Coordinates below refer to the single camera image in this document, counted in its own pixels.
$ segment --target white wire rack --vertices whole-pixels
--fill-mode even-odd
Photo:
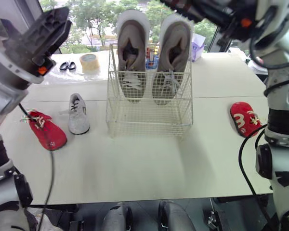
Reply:
[[[110,46],[106,122],[110,135],[155,134],[182,137],[193,124],[191,64],[185,72],[118,71]]]

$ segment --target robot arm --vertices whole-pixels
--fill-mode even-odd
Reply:
[[[71,22],[67,7],[43,13],[23,35],[8,37],[0,20],[0,124],[27,95],[32,83],[41,83],[55,65],[50,56],[67,39]],[[24,175],[17,174],[0,135],[0,231],[29,230],[24,207],[32,194]]]

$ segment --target red shoe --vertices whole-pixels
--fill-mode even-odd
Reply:
[[[231,106],[230,115],[235,122],[238,133],[243,137],[248,137],[255,129],[261,127],[257,114],[254,113],[252,107],[246,102],[234,103]]]
[[[37,111],[28,113],[36,119],[36,122],[29,120],[29,125],[45,149],[54,151],[66,144],[65,133],[51,121],[49,115]]]

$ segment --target tape roll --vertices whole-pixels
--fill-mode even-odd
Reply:
[[[97,56],[95,54],[85,54],[79,59],[82,65],[82,72],[92,72],[100,67]]]

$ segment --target shoelace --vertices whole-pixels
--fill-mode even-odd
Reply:
[[[125,73],[122,86],[129,89],[134,88],[136,90],[142,90],[140,79],[138,79],[136,73]]]
[[[38,126],[37,124],[34,124],[34,126],[35,126],[37,129],[44,127],[44,124],[45,124],[44,117],[42,117],[42,116],[37,116],[37,117],[34,117],[34,119],[36,119],[36,121],[39,123],[39,126]]]
[[[258,125],[258,123],[259,123],[259,117],[258,117],[258,115],[256,114],[256,113],[254,113],[253,111],[248,111],[247,112],[248,114],[253,114],[254,115],[254,118],[253,117],[250,117],[250,123],[251,124],[254,124],[254,125]]]
[[[33,117],[34,120],[36,120],[39,124],[39,126],[37,124],[34,124],[34,126],[39,129],[39,128],[44,128],[44,124],[45,124],[45,119],[43,116],[36,116],[36,117]],[[31,121],[31,119],[27,116],[24,116],[24,118],[22,118],[20,120],[21,122],[25,122],[25,123],[29,123]]]
[[[70,109],[64,110],[59,112],[59,114],[70,114],[72,115],[73,118],[76,118],[79,116],[79,107],[78,107],[78,102],[77,103],[71,103],[70,104]]]
[[[170,88],[173,95],[179,94],[178,90],[180,88],[179,82],[175,79],[174,72],[169,69],[169,74],[163,74],[164,84],[160,86],[159,89],[162,89],[161,95],[164,94],[165,88]]]
[[[73,103],[72,105],[71,105],[71,111],[76,111],[76,109],[78,108],[78,103]]]

